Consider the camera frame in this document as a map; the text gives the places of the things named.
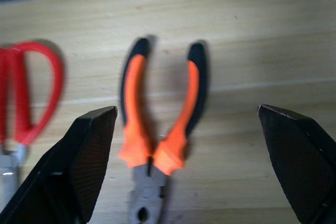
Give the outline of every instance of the red scissors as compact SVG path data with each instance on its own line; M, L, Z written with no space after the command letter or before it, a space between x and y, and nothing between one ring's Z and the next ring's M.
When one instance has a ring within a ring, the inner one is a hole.
M25 53L34 51L44 55L51 63L54 74L54 88L49 104L35 125L30 120L29 88L25 67ZM18 171L27 156L27 146L44 129L60 99L64 80L62 62L59 56L48 47L37 42L23 42L9 48L0 48L0 168L3 179L3 206L5 206L19 187ZM17 151L4 150L6 141L6 104L9 83L14 87L16 118L15 141Z

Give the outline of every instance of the wooden table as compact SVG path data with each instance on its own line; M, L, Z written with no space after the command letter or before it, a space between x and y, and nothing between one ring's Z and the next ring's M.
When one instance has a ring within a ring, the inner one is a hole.
M211 87L186 168L174 174L165 223L298 223L271 167L257 105L315 118L336 137L336 0L31 0L0 6L0 43L46 39L64 54L67 81L52 123L31 148L25 176L72 121L119 106L120 74L138 36L155 35L146 76L149 115L162 138L187 87L186 50L207 40ZM29 56L38 117L47 62ZM131 170L117 158L117 119L107 174L90 223L127 223Z

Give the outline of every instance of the pegboard hole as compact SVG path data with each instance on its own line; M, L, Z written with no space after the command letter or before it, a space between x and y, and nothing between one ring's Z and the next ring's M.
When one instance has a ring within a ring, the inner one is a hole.
M138 219L141 221L140 223L145 223L149 218L149 213L146 208L141 208L138 212Z

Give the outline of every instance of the black plastic piece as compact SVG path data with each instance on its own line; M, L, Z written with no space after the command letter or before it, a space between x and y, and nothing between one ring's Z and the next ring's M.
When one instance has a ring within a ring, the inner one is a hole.
M274 171L301 223L336 223L336 143L311 118L260 105Z
M0 223L87 223L105 177L116 107L77 118L0 214Z
M185 135L189 136L199 119L201 118L208 89L208 65L207 52L203 43L197 42L191 45L188 60L195 63L199 71L198 95L195 109L185 129Z
M149 53L150 53L150 41L147 38L139 38L137 39L135 45L132 48L132 51L130 52L126 60L125 68L124 68L122 79L121 79L121 87L120 87L120 107L121 107L121 113L122 113L122 120L124 124L127 124L127 114L126 114L126 108L125 108L125 94L124 94L125 87L124 86L125 86L128 66L134 56L142 55L144 58L147 58Z

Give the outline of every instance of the black object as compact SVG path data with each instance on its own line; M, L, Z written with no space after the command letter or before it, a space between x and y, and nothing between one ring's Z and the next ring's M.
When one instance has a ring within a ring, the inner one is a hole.
M336 223L336 143L311 118L260 105L274 171L298 220Z
M87 223L105 177L117 109L77 118L0 214L0 223Z

